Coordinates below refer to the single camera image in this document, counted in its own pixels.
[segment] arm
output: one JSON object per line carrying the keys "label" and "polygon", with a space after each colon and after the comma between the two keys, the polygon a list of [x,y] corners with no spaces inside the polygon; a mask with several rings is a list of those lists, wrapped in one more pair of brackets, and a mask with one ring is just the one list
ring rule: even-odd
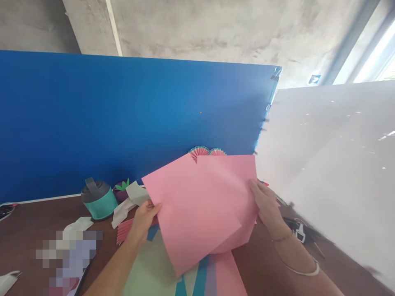
{"label": "arm", "polygon": [[[259,208],[259,218],[268,228],[282,262],[300,273],[314,272],[316,262],[301,242],[291,235],[292,231],[285,224],[277,207],[275,192],[255,180],[250,180],[250,187]],[[286,268],[286,273],[297,295],[343,295],[323,271],[320,271],[316,276],[305,276],[299,275],[289,268]]]}
{"label": "arm", "polygon": [[136,211],[127,239],[115,252],[84,296],[120,296],[140,246],[147,240],[148,229],[161,206],[144,202]]}

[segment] thin bracelet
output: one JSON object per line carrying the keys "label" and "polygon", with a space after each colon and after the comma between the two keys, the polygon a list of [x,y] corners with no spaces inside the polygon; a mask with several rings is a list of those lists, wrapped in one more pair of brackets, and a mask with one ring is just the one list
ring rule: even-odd
{"label": "thin bracelet", "polygon": [[[293,232],[291,231],[291,234],[290,234],[290,235],[285,236],[285,237],[283,237],[283,238],[281,238],[281,239],[278,239],[278,240],[272,240],[272,242],[276,243],[276,242],[279,242],[279,241],[284,241],[284,240],[290,238],[292,235],[293,235]],[[315,269],[315,271],[313,271],[312,273],[301,273],[301,272],[299,272],[299,271],[296,271],[296,270],[292,269],[291,267],[289,267],[289,266],[283,261],[283,259],[281,259],[281,258],[280,258],[280,259],[281,259],[281,261],[284,263],[284,265],[285,265],[290,271],[292,271],[292,272],[294,272],[294,273],[296,273],[296,274],[304,275],[304,276],[316,276],[316,275],[320,272],[320,265],[318,264],[318,261],[317,261],[313,256],[312,256],[312,258],[313,258],[314,262],[316,263],[316,269]]]}
{"label": "thin bracelet", "polygon": [[272,240],[272,242],[273,242],[273,243],[277,243],[277,242],[279,242],[279,241],[285,241],[286,239],[290,238],[292,235],[293,235],[293,232],[292,232],[292,230],[291,230],[291,234],[290,234],[290,235],[287,235],[287,236],[285,236],[285,237],[283,237],[283,238],[280,238],[280,239],[278,239],[278,240]]}
{"label": "thin bracelet", "polygon": [[292,269],[291,267],[289,267],[288,265],[285,264],[285,262],[283,261],[283,259],[281,259],[281,261],[283,261],[284,265],[292,272],[299,274],[299,275],[304,275],[304,276],[316,276],[319,272],[320,272],[320,265],[318,264],[318,261],[312,256],[312,258],[314,259],[315,263],[316,263],[316,269],[315,271],[313,271],[312,273],[301,273],[299,271],[296,271],[294,269]]}

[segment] blue partition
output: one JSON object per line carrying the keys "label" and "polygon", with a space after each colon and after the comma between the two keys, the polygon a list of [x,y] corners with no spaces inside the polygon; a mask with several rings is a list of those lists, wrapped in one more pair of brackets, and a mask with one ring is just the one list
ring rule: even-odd
{"label": "blue partition", "polygon": [[252,154],[275,69],[0,51],[0,203],[141,182],[197,145]]}

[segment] wooden desk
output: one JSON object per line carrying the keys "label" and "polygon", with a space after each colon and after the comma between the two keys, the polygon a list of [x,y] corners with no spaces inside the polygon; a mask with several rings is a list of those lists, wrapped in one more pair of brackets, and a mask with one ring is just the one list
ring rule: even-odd
{"label": "wooden desk", "polygon": [[[281,207],[284,217],[296,213]],[[129,212],[133,217],[135,209]],[[55,277],[55,265],[42,268],[42,261],[35,259],[35,250],[42,249],[42,240],[54,240],[56,230],[63,230],[79,217],[89,216],[79,197],[28,203],[17,207],[15,212],[0,222],[0,275],[21,270],[23,273],[7,296],[43,295],[43,287],[49,286],[49,278]],[[116,230],[112,219],[95,223],[89,230],[103,231],[103,245],[91,262],[90,270],[81,287],[81,294],[92,284],[114,252]],[[370,273],[346,256],[331,243],[316,239],[326,256],[322,259],[313,245],[307,250],[320,262],[322,270],[333,280],[346,296],[392,295]],[[293,295],[284,276],[284,266],[273,249],[265,226],[258,221],[249,243],[232,251],[237,267],[249,296]]]}

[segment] teal container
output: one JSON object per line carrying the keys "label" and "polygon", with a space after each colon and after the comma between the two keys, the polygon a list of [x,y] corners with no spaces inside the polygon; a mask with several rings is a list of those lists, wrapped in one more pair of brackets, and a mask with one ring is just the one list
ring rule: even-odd
{"label": "teal container", "polygon": [[110,217],[118,202],[110,185],[103,181],[85,180],[86,187],[81,191],[81,199],[94,220],[104,220]]}

